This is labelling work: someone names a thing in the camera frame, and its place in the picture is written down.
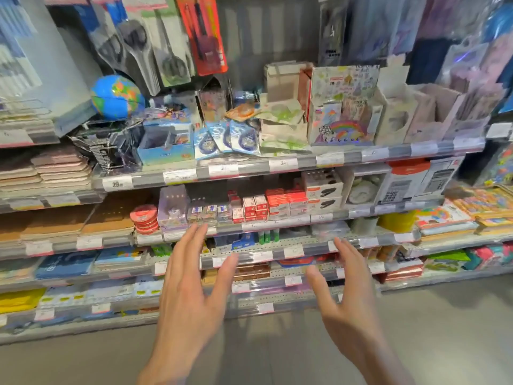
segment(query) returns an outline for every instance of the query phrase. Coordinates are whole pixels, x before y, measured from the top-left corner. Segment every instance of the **hand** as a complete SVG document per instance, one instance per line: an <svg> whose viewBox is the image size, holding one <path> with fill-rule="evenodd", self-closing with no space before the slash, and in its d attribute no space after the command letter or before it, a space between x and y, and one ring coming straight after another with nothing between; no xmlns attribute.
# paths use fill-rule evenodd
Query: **hand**
<svg viewBox="0 0 513 385"><path fill-rule="evenodd" d="M199 263L207 228L193 224L174 247L160 298L153 353L139 375L139 385L168 385L185 379L223 322L238 256L225 260L212 294L205 297Z"/></svg>
<svg viewBox="0 0 513 385"><path fill-rule="evenodd" d="M318 269L312 265L306 270L331 340L358 368L368 385L415 384L384 336L366 259L347 240L336 238L335 246L346 277L340 305L331 297Z"/></svg>

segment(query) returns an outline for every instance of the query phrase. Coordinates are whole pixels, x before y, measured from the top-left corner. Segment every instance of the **blue globe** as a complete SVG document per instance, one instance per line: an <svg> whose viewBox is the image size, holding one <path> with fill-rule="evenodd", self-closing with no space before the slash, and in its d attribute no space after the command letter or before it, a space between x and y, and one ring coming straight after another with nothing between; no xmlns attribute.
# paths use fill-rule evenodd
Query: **blue globe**
<svg viewBox="0 0 513 385"><path fill-rule="evenodd" d="M145 100L135 83L120 75L106 75L91 89L97 113L108 120L120 120L143 110Z"/></svg>

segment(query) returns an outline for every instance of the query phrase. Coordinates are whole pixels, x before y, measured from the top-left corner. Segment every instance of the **blue and white package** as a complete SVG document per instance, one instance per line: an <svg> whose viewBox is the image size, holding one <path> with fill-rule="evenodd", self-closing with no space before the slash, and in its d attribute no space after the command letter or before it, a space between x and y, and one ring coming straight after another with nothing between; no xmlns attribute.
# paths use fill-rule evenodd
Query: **blue and white package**
<svg viewBox="0 0 513 385"><path fill-rule="evenodd" d="M194 133L194 154L198 161L222 154L207 128L200 128Z"/></svg>
<svg viewBox="0 0 513 385"><path fill-rule="evenodd" d="M231 148L244 154L260 155L258 133L243 122L230 122Z"/></svg>
<svg viewBox="0 0 513 385"><path fill-rule="evenodd" d="M230 126L226 121L207 122L207 129L221 152L232 152Z"/></svg>

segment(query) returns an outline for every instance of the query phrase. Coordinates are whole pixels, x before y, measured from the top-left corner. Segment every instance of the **floor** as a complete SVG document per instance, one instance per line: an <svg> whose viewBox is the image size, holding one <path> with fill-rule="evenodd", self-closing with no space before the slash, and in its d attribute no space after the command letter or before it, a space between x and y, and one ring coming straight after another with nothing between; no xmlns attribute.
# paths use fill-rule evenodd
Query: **floor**
<svg viewBox="0 0 513 385"><path fill-rule="evenodd" d="M513 275L383 293L388 337L418 385L513 383ZM154 326L0 346L3 385L134 384ZM319 313L224 323L189 376L193 385L364 384Z"/></svg>

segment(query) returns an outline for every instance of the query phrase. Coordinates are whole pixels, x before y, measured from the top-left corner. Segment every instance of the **stack of red round containers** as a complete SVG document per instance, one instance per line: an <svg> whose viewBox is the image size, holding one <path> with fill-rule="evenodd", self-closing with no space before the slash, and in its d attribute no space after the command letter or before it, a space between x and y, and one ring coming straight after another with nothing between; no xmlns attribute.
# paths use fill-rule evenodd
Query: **stack of red round containers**
<svg viewBox="0 0 513 385"><path fill-rule="evenodd" d="M158 230L157 207L152 204L140 205L130 213L138 233L150 235Z"/></svg>

